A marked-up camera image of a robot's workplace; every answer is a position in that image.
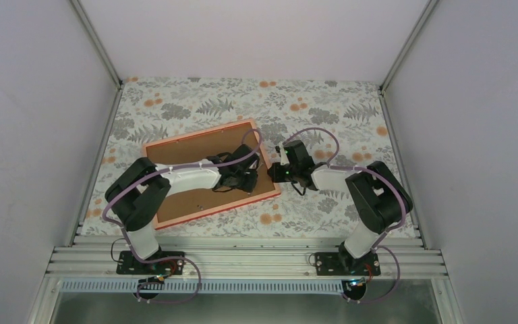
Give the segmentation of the red picture frame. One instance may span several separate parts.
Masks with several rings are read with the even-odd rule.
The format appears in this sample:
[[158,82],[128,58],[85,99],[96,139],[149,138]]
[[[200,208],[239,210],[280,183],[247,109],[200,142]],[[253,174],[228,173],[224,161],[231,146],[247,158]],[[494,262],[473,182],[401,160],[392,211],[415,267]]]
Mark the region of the red picture frame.
[[[243,119],[205,130],[190,132],[144,144],[142,153],[161,168],[172,166],[163,173],[171,189],[153,219],[156,230],[186,223],[191,220],[228,211],[237,207],[273,198],[281,194],[278,184],[271,181],[267,170],[271,167],[270,155],[259,135],[253,119]],[[212,181],[218,180],[210,168],[200,168],[203,160],[219,153],[232,153],[241,144],[257,148],[258,180],[251,193],[241,190],[212,191]]]

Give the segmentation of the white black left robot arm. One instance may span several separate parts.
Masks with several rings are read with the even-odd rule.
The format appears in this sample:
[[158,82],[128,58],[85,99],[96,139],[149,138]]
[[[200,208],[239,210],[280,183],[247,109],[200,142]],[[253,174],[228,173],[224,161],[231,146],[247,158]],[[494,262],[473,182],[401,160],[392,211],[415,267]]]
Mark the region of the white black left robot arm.
[[219,153],[200,161],[177,165],[135,160],[105,192],[107,207],[102,217],[117,225],[143,273],[161,263],[152,220],[171,195],[192,190],[240,190],[251,193],[258,179],[260,154],[241,144],[233,153]]

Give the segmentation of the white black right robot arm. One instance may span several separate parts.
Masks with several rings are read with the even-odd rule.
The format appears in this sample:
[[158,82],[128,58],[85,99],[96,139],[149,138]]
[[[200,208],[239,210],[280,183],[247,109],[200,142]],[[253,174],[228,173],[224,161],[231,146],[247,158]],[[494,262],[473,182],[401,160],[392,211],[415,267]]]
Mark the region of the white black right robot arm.
[[354,275],[371,265],[378,243],[403,225],[413,208],[410,196],[388,166],[382,161],[352,168],[315,163],[300,140],[279,145],[276,151],[281,160],[268,169],[274,183],[290,183],[300,195],[308,190],[333,190],[353,199],[359,223],[339,245],[339,268]]

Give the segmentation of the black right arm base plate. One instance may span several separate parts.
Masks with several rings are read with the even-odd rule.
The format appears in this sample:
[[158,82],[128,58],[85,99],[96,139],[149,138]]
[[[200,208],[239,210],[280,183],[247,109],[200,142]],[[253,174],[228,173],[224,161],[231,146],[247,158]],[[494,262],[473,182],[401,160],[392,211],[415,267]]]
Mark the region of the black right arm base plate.
[[381,274],[380,262],[375,252],[355,259],[347,252],[317,252],[314,266],[319,276],[375,276]]

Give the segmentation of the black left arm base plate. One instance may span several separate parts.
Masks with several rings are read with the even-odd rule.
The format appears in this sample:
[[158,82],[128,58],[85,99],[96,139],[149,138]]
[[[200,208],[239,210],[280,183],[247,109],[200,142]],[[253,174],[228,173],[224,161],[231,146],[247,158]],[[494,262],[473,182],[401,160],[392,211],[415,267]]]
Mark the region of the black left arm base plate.
[[179,259],[159,261],[157,263],[141,263],[131,251],[122,251],[117,260],[115,271],[118,275],[181,275],[184,265],[185,261]]

